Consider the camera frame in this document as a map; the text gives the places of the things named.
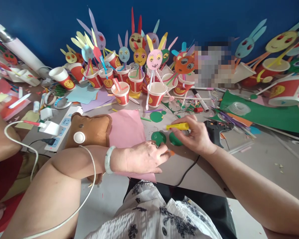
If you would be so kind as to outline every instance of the blue wall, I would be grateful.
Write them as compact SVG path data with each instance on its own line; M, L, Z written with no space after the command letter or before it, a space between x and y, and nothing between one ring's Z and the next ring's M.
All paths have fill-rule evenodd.
M70 38L76 31L83 32L76 18L91 27L88 7L91 8L98 30L106 38L107 48L119 49L117 34L124 37L126 29L131 34L131 7L134 7L136 29L142 14L143 30L152 32L157 19L161 38L167 31L167 46L178 36L174 49L195 38L204 42L241 37L234 45L249 36L257 24L267 18L267 30L256 42L252 53L243 59L247 62L264 52L266 43L299 21L299 0L151 0L151 1L74 1L74 0L19 0L0 1L0 24L17 36L39 59L48 66L65 63L60 48L69 44L79 51ZM105 3L100 8L98 3Z

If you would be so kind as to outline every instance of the purple paper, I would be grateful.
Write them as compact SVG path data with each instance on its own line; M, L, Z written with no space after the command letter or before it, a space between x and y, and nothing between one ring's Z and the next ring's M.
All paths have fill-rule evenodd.
M87 105L81 103L83 112L93 110L101 105L104 105L105 103L109 104L109 103L112 103L113 101L115 101L115 96L109 96L108 94L109 93L107 92L107 90L105 88L102 88L101 90L99 90L97 92L96 100L92 100Z

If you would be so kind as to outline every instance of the person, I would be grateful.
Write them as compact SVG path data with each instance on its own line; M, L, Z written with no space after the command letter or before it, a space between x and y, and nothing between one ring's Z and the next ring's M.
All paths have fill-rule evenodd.
M172 124L182 122L189 124L191 132L184 135L173 129L176 137L215 168L237 200L265 228L268 238L299 238L298 199L214 145L204 123L195 116L185 116ZM105 172L108 148L96 145L86 148L93 156L96 173ZM146 141L132 148L114 149L110 168L113 172L161 173L159 166L169 157L165 144L156 147L153 141ZM69 148L57 153L32 181L1 239L24 238L66 220L79 207L81 179L93 172L92 160L85 149ZM154 184L140 181L127 193L115 217L86 238L236 237L224 221L220 235L220 227L198 206L200 202L190 197L166 203ZM219 209L215 217L221 212L224 210ZM78 215L40 238L73 238L77 218Z

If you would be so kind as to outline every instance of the power strip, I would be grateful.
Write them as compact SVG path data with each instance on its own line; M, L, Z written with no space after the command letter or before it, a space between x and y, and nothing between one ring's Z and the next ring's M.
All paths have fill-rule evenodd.
M81 107L71 106L68 109L67 113L65 114L65 116L63 117L63 119L60 123L60 126L62 127L60 134L57 137L54 137L54 139L55 139L54 144L45 146L44 150L48 150L51 152L58 151L63 139L66 136L67 131L69 130L69 128L71 126L71 116L72 116L72 114L74 114L76 112L83 114L83 110Z

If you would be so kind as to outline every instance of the white patterned fabric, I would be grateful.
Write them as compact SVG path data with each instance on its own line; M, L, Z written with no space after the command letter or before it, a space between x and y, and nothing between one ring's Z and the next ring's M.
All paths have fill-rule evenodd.
M171 199L168 204L153 183L132 188L114 218L85 239L211 238L221 239L209 216L193 201Z

